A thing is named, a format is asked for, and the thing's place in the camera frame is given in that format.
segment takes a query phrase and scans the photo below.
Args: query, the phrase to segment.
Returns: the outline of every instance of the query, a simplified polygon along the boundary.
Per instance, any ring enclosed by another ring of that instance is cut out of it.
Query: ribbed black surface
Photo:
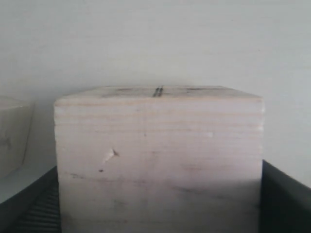
[[[58,182],[42,193],[6,233],[60,233]]]

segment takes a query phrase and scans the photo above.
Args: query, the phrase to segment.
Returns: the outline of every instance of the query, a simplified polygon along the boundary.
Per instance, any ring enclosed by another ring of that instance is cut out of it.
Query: white background
[[[153,84],[264,96],[264,159],[311,187],[311,1],[0,0],[0,94],[36,102],[0,202],[55,165],[56,98]]]

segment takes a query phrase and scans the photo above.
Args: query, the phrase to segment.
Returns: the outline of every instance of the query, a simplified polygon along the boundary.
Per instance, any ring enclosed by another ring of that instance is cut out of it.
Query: wooden block front face
[[[29,103],[0,96],[0,178],[22,165],[31,116]]]
[[[257,232],[262,122],[260,97],[218,86],[58,100],[65,233]]]

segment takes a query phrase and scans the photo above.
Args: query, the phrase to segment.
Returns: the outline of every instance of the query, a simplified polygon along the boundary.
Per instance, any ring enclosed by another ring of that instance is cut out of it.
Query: wooden block
[[[22,165],[32,113],[30,103],[0,96],[0,178]]]
[[[64,233],[256,233],[263,101],[103,87],[55,103]]]

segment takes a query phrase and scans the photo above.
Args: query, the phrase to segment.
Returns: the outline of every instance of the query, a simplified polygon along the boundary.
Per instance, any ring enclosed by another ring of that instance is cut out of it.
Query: white block
[[[256,233],[263,101],[104,87],[55,103],[64,233]]]
[[[0,178],[22,165],[32,113],[30,103],[0,96]]]

